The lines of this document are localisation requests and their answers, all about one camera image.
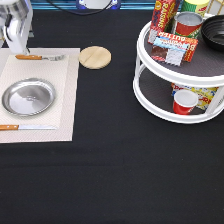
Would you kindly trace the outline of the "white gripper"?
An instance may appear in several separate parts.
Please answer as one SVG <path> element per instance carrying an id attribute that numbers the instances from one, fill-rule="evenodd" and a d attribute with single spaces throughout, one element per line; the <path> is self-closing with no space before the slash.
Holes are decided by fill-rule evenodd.
<path id="1" fill-rule="evenodd" d="M 32 17 L 30 0 L 0 0 L 0 48 L 6 42 L 12 53 L 27 55 Z"/>

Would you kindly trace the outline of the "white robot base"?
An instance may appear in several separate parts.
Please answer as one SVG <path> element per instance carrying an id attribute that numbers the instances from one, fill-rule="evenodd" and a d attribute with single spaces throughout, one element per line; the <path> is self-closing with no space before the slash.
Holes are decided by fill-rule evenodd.
<path id="1" fill-rule="evenodd" d="M 121 0 L 76 0 L 78 9 L 118 9 Z"/>

